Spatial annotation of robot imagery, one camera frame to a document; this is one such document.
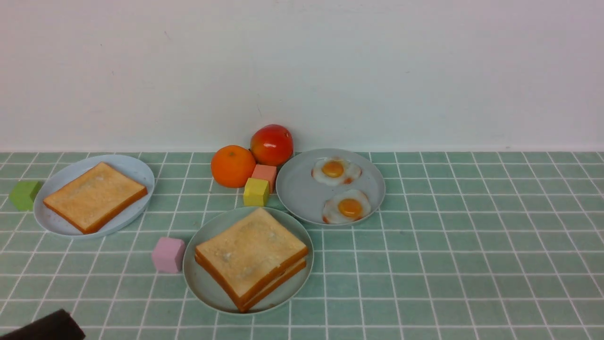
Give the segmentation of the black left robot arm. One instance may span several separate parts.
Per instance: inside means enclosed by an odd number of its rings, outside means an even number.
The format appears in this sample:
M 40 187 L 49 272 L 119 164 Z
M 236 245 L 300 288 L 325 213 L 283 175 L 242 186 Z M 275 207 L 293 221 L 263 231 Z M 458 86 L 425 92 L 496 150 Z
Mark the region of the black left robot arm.
M 2 340 L 84 340 L 86 334 L 71 314 L 61 308 L 0 338 Z

